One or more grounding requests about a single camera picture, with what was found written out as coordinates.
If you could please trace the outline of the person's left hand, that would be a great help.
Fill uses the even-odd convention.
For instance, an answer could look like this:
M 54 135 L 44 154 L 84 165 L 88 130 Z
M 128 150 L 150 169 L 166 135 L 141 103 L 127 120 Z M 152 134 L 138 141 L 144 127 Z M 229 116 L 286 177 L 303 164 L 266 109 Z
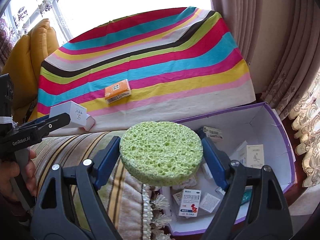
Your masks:
M 29 161 L 25 166 L 25 174 L 27 175 L 26 187 L 30 191 L 32 196 L 37 195 L 37 186 L 35 178 L 35 164 L 33 159 L 36 158 L 36 153 L 32 149 L 29 149 Z M 20 167 L 16 162 L 1 161 L 0 168 L 0 180 L 1 180 L 1 194 L 10 201 L 17 202 L 16 196 L 12 185 L 10 183 L 11 178 L 15 178 L 20 174 Z

